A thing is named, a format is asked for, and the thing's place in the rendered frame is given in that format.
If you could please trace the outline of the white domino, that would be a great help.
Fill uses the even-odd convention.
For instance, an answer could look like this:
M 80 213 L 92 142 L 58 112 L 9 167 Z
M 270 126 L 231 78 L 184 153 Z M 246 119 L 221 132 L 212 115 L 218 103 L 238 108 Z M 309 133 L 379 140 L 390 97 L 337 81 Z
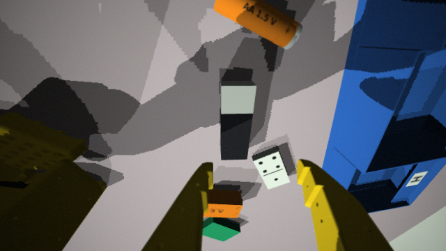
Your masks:
M 253 155 L 252 159 L 268 189 L 290 182 L 276 147 Z

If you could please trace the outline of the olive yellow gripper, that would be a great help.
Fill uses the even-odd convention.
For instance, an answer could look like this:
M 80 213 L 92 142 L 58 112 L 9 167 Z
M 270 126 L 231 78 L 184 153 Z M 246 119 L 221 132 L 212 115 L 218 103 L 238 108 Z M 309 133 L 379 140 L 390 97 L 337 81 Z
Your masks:
M 363 205 L 315 163 L 299 159 L 297 180 L 311 208 L 318 251 L 394 251 Z M 201 251 L 213 163 L 193 173 L 141 251 Z

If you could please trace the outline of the blue rack of three bins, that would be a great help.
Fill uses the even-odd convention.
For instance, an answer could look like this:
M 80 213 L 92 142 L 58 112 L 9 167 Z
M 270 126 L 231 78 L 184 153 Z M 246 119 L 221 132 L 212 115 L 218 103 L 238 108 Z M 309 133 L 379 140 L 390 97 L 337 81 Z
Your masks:
M 322 169 L 373 213 L 445 165 L 446 0 L 358 0 Z

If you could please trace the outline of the orange 9 v battery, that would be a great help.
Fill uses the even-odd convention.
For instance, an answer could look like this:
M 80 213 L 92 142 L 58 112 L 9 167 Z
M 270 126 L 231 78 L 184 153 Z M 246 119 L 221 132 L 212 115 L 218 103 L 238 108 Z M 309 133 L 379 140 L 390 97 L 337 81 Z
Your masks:
M 234 190 L 209 190 L 208 213 L 204 217 L 238 218 L 243 199 L 240 191 Z

